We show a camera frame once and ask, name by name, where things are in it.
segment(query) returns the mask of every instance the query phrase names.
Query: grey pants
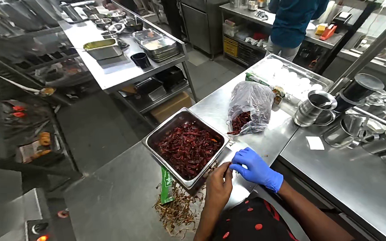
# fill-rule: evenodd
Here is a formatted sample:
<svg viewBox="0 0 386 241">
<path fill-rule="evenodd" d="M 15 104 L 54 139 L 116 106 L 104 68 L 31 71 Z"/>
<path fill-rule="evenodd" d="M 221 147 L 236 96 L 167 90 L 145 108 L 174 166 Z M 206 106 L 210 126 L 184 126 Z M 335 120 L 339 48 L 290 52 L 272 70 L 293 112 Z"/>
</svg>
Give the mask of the grey pants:
<svg viewBox="0 0 386 241">
<path fill-rule="evenodd" d="M 268 45 L 266 46 L 267 52 L 266 56 L 269 54 L 276 54 L 280 55 L 282 58 L 293 61 L 294 57 L 296 56 L 297 52 L 299 51 L 300 45 L 296 48 L 284 48 L 281 46 L 278 46 L 271 41 L 271 37 L 269 37 Z"/>
</svg>

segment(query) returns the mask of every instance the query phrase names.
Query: yellow crate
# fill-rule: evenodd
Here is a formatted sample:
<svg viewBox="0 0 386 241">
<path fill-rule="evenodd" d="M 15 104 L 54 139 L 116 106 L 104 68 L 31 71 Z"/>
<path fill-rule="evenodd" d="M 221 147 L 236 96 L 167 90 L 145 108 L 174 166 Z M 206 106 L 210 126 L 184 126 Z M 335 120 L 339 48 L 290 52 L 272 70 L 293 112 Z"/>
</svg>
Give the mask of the yellow crate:
<svg viewBox="0 0 386 241">
<path fill-rule="evenodd" d="M 237 41 L 224 37 L 223 46 L 225 53 L 232 55 L 233 57 L 238 57 L 238 45 L 239 43 Z"/>
</svg>

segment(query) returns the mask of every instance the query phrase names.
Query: plastic bag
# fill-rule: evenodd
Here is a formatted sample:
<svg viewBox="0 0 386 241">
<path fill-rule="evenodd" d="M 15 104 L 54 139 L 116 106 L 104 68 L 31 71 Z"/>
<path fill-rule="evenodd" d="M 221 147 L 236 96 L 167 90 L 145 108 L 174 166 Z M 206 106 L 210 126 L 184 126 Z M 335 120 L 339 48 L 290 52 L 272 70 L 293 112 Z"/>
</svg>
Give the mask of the plastic bag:
<svg viewBox="0 0 386 241">
<path fill-rule="evenodd" d="M 265 85 L 252 81 L 238 83 L 232 91 L 232 99 L 227 114 L 227 124 L 232 132 L 232 120 L 242 112 L 251 111 L 251 120 L 246 123 L 238 134 L 263 131 L 271 119 L 272 103 L 275 93 Z"/>
</svg>

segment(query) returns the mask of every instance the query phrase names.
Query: blue glove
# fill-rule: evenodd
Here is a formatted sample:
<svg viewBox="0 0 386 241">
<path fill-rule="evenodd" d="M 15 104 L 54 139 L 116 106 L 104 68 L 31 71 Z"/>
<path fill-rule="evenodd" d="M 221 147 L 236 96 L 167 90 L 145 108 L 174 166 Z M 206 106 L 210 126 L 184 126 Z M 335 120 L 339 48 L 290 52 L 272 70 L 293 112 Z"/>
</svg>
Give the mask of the blue glove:
<svg viewBox="0 0 386 241">
<path fill-rule="evenodd" d="M 272 170 L 268 164 L 249 147 L 236 152 L 232 163 L 230 169 L 239 172 L 247 181 L 264 185 L 275 193 L 281 188 L 282 181 L 284 180 L 282 174 Z"/>
</svg>

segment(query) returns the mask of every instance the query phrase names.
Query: cardboard box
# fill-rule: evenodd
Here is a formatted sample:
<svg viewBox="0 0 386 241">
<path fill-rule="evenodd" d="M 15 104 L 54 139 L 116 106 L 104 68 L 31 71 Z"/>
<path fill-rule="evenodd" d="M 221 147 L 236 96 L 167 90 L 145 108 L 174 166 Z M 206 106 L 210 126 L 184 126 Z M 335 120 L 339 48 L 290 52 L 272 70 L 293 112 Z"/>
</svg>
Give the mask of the cardboard box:
<svg viewBox="0 0 386 241">
<path fill-rule="evenodd" d="M 181 108 L 189 108 L 191 106 L 192 102 L 190 96 L 185 91 L 183 91 L 174 98 L 152 109 L 150 114 L 153 115 L 153 117 L 156 118 L 159 123 L 162 123 Z"/>
</svg>

